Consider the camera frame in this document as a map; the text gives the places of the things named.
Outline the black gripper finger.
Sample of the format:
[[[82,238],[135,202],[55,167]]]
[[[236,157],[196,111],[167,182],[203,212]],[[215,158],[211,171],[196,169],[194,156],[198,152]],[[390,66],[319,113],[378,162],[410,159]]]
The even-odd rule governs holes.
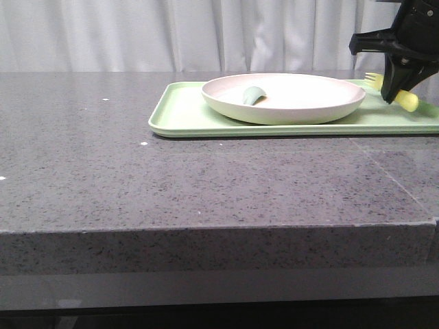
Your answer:
[[[399,91],[411,91],[417,85],[418,74],[422,66],[415,60],[385,53],[385,71],[381,96],[387,103],[392,103]]]
[[[411,90],[422,81],[435,75],[438,72],[438,61],[427,62],[418,61],[414,63],[412,67],[412,73],[407,82],[407,89]]]

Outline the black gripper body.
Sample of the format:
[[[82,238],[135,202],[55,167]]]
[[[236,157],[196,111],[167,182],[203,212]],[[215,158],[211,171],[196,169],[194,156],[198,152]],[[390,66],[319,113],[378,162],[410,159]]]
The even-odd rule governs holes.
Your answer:
[[[349,49],[353,55],[379,52],[415,60],[437,61],[438,2],[402,1],[391,27],[353,34]]]

